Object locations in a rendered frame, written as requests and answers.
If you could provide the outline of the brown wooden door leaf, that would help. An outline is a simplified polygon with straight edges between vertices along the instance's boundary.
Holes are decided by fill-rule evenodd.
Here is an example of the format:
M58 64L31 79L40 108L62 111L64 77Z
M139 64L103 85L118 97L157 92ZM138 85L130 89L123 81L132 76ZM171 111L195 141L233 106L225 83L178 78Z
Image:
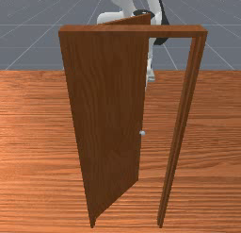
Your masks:
M91 225L138 181L148 41L58 31Z

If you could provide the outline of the brown wooden door frame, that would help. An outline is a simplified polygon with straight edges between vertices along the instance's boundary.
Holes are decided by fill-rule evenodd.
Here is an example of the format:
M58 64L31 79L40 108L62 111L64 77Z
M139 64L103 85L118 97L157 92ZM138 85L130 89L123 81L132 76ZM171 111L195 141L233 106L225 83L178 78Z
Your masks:
M186 121L190 111L193 93L196 86L198 72L201 64L201 57L205 46L207 31L199 25L79 25L86 31L94 31L102 34L117 33L121 36L137 35L149 41L155 37L169 38L189 38L192 43L188 56L185 81L182 89L181 100L178 108L176 124L172 137L172 143L169 153L169 163L167 167L163 193L157 214L157 221L162 223L166 214L167 204L173 177L175 174L177 161L179 158L183 137L185 133Z

